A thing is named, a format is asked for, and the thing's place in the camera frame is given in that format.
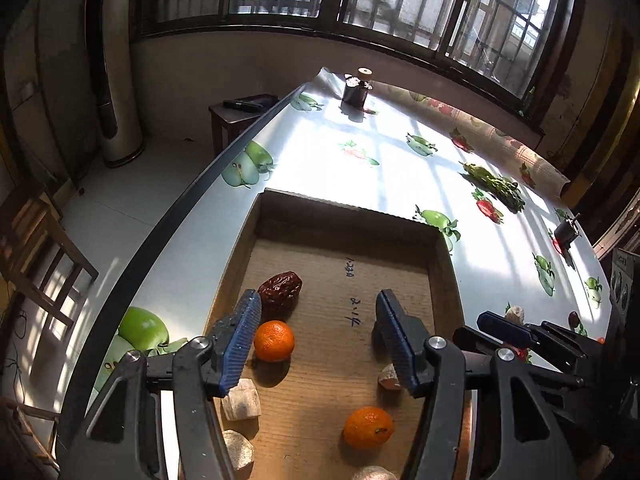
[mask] window frame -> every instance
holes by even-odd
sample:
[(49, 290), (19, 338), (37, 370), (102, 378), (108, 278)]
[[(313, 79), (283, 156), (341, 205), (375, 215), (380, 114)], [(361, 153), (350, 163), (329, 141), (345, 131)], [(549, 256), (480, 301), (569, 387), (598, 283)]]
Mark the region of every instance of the window frame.
[[(442, 33), (442, 38), (436, 50), (431, 50), (386, 32), (345, 23), (344, 17), (348, 10), (349, 0), (321, 0), (316, 18), (267, 13), (229, 14), (229, 0), (220, 0), (218, 14), (192, 16), (165, 22), (158, 22), (156, 19), (158, 0), (131, 0), (131, 41), (192, 32), (264, 30), (357, 44), (358, 46), (364, 46), (406, 60), (447, 77), (494, 102), (494, 104), (526, 122), (528, 126), (539, 129), (544, 115), (540, 109), (541, 102), (545, 101), (542, 96), (549, 91), (555, 94), (556, 91), (555, 88), (549, 88), (548, 84), (545, 84), (544, 88), (539, 86), (543, 75), (545, 75), (544, 69), (548, 69), (545, 64), (554, 57), (552, 56), (552, 51), (557, 49), (558, 41), (565, 43), (562, 45), (564, 51), (572, 52), (580, 29), (580, 23), (577, 23), (577, 26), (574, 23), (573, 27), (569, 27), (572, 30), (572, 35), (561, 33), (563, 28), (567, 29), (566, 24), (564, 24), (564, 27), (562, 26), (562, 18), (565, 18), (567, 13), (570, 19), (573, 17), (571, 9), (565, 11), (564, 7), (561, 6), (567, 6), (569, 2), (574, 0), (558, 0), (548, 36), (522, 98), (517, 97), (487, 76), (446, 56), (446, 50), (449, 47), (457, 20), (462, 13), (464, 1), (453, 0), (449, 16), (445, 18), (447, 23)], [(577, 15), (578, 20), (581, 21), (582, 13), (578, 12)], [(557, 62), (558, 60), (556, 59), (553, 67), (554, 72), (562, 70), (562, 66), (559, 66), (560, 64)], [(552, 76), (549, 79), (556, 81), (558, 77)], [(529, 107), (523, 109), (530, 88), (535, 88), (533, 99), (530, 100)]]

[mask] metal bolt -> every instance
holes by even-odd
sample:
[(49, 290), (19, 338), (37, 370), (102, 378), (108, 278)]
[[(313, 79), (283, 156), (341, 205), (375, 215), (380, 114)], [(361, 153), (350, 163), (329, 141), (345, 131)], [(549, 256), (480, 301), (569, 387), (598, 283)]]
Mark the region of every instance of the metal bolt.
[(435, 348), (439, 350), (440, 348), (444, 348), (447, 345), (447, 340), (439, 335), (435, 335), (429, 338), (429, 346), (431, 348)]
[(513, 353), (513, 350), (510, 348), (500, 348), (498, 350), (498, 357), (503, 361), (513, 361), (516, 357), (516, 354)]
[(209, 340), (203, 335), (199, 335), (198, 337), (192, 339), (189, 344), (194, 348), (197, 348), (198, 350), (202, 350), (203, 348), (207, 347), (207, 345), (209, 344)]
[(129, 350), (125, 355), (127, 356), (127, 360), (133, 363), (142, 357), (140, 350)]

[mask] dried jujube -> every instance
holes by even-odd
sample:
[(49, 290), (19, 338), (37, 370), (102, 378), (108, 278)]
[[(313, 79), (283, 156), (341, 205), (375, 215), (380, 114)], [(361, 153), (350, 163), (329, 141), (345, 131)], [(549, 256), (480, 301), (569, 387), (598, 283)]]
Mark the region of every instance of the dried jujube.
[(292, 270), (269, 278), (258, 288), (263, 313), (268, 316), (288, 313), (295, 306), (301, 288), (302, 280)]

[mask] orange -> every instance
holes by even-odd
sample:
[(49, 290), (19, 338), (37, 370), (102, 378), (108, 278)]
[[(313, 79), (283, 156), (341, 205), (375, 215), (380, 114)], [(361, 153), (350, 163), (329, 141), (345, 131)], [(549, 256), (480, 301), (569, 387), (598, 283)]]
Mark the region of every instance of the orange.
[(281, 321), (268, 321), (255, 331), (255, 354), (262, 361), (276, 363), (289, 359), (294, 343), (293, 331)]
[(380, 408), (366, 406), (351, 413), (344, 425), (344, 441), (355, 449), (372, 449), (394, 434), (394, 422)]

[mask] table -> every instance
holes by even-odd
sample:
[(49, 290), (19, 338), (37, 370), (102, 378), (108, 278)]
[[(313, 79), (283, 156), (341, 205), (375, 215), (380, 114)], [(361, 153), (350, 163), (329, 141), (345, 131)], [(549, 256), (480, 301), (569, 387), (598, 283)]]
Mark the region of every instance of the table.
[[(571, 267), (549, 234), (571, 215), (558, 198), (566, 183), (561, 174), (517, 139), (445, 103), (375, 82), (366, 110), (359, 112), (341, 103), (343, 87), (338, 76), (323, 70), (258, 119), (172, 206), (116, 284), (105, 314), (100, 313), (104, 322), (98, 317), (94, 324), (63, 415), (73, 403), (86, 405), (88, 394), (76, 394), (87, 374), (80, 361), (88, 367), (89, 354), (100, 355), (95, 341), (104, 338), (100, 332), (107, 325), (115, 332), (126, 305), (156, 314), (171, 341), (202, 332), (249, 208), (267, 187), (437, 226), (449, 246), (471, 327), (481, 312), (503, 315), (517, 304), (526, 322), (546, 319), (567, 326), (568, 314), (576, 311), (581, 332), (592, 338), (605, 335), (609, 287), (591, 245), (584, 235), (573, 243)], [(476, 189), (462, 163), (518, 182), (524, 210), (510, 212)], [(136, 290), (141, 269), (148, 273)], [(104, 354), (108, 341), (100, 344)], [(535, 355), (532, 362), (548, 366)], [(170, 392), (163, 395), (164, 425), (172, 415), (172, 400)], [(174, 439), (175, 427), (167, 424), (170, 477), (178, 463), (177, 447), (169, 444)]]
[[(218, 156), (229, 144), (238, 138), (262, 114), (260, 112), (243, 112), (233, 108), (225, 108), (222, 103), (209, 107), (211, 113), (211, 136), (213, 138), (213, 156)], [(222, 128), (226, 130), (224, 142)]]

